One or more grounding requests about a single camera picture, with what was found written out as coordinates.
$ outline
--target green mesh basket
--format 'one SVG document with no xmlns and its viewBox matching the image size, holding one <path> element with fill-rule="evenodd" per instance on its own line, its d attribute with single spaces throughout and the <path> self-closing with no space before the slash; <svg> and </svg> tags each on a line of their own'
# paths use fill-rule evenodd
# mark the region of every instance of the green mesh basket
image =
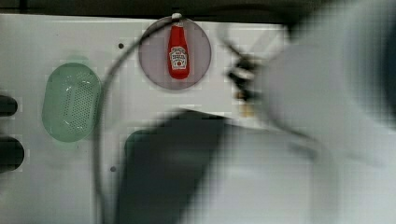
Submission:
<svg viewBox="0 0 396 224">
<path fill-rule="evenodd" d="M 49 77 L 42 119 L 47 132 L 62 142 L 76 142 L 93 129 L 101 98 L 97 75 L 80 63 L 58 67 Z"/>
</svg>

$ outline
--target red ketchup bottle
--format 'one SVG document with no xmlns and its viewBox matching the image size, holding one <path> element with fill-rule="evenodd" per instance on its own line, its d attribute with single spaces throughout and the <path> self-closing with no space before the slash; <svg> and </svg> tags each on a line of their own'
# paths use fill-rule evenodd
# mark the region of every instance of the red ketchup bottle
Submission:
<svg viewBox="0 0 396 224">
<path fill-rule="evenodd" d="M 172 15 L 172 19 L 179 17 L 180 14 L 178 13 Z M 175 22 L 172 25 L 167 55 L 169 75 L 176 79 L 188 77 L 190 73 L 189 50 L 187 49 L 183 23 L 181 21 Z"/>
</svg>

